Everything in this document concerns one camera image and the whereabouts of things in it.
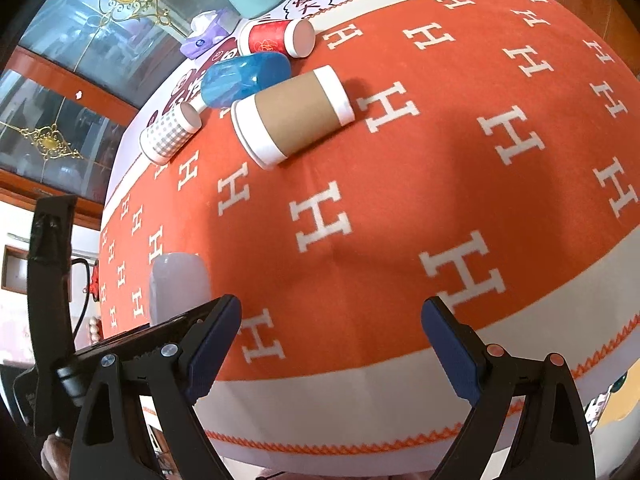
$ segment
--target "paper cup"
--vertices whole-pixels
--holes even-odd
[[[189,103],[178,103],[140,134],[142,153],[164,166],[202,127],[200,115]]]
[[[291,57],[306,57],[316,46],[316,32],[309,20],[248,22],[238,37],[238,52],[248,56],[274,50]]]
[[[334,69],[323,66],[236,101],[231,119],[247,153],[267,169],[351,123],[355,115]]]

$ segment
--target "table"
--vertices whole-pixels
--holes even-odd
[[[640,348],[640,85],[620,58],[552,0],[288,0],[271,17],[300,9],[318,44],[294,72],[333,66],[356,122],[264,171],[208,110],[158,168],[136,136],[235,39],[182,65],[116,158],[105,332],[147,320],[158,254],[199,254],[243,321],[196,412],[223,456],[308,474],[442,458],[468,404],[420,328],[432,294],[487,343],[563,354],[585,404],[606,389]]]

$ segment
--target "red paper cup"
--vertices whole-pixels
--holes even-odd
[[[248,22],[240,31],[238,51],[241,56],[266,50],[306,57],[316,46],[316,32],[309,20]]]

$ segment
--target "black cable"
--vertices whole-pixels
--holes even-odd
[[[83,264],[86,269],[86,295],[84,297],[84,307],[82,308],[82,313],[80,314],[80,319],[78,319],[78,324],[74,328],[74,341],[76,340],[76,336],[78,335],[78,331],[80,330],[80,325],[82,324],[82,320],[84,319],[84,314],[86,314],[86,308],[89,305],[89,288],[91,287],[91,270],[89,269],[89,262],[84,258],[74,258],[71,260],[71,265],[75,264]]]

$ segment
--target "blue gripper pad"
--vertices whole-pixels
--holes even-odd
[[[210,392],[226,353],[238,334],[241,322],[240,301],[238,298],[232,298],[209,329],[189,363],[184,396],[191,406]]]
[[[441,312],[440,307],[431,298],[424,302],[421,315],[422,330],[429,338],[456,395],[474,406],[481,394],[478,369],[450,325],[458,322],[444,303],[442,307],[446,312]]]

